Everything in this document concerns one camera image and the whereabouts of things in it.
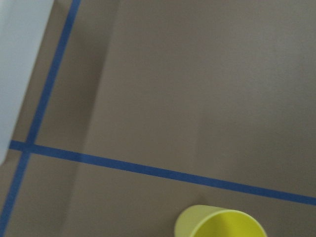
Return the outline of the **clear plastic storage box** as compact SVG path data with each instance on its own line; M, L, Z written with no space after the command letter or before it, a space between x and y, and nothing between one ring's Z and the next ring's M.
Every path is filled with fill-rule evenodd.
M52 0L0 2L0 161L12 134L53 7Z

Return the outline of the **yellow plastic cup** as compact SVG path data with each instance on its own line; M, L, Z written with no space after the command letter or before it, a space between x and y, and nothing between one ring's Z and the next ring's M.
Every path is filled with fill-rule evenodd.
M175 237L266 237L260 223L252 216L232 209L193 205L177 218Z

